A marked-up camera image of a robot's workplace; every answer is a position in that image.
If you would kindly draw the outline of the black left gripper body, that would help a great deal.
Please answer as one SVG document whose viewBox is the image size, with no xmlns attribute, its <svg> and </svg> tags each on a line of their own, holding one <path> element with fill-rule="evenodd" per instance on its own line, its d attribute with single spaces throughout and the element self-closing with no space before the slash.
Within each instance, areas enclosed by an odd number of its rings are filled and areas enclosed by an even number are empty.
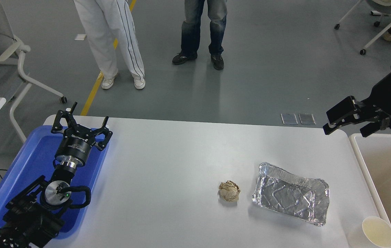
<svg viewBox="0 0 391 248">
<path fill-rule="evenodd" d="M 92 131 L 84 126 L 79 126 L 78 129 L 76 127 L 64 129 L 62 141 L 54 158 L 58 162 L 76 160 L 76 165 L 85 165 L 95 143 Z"/>
</svg>

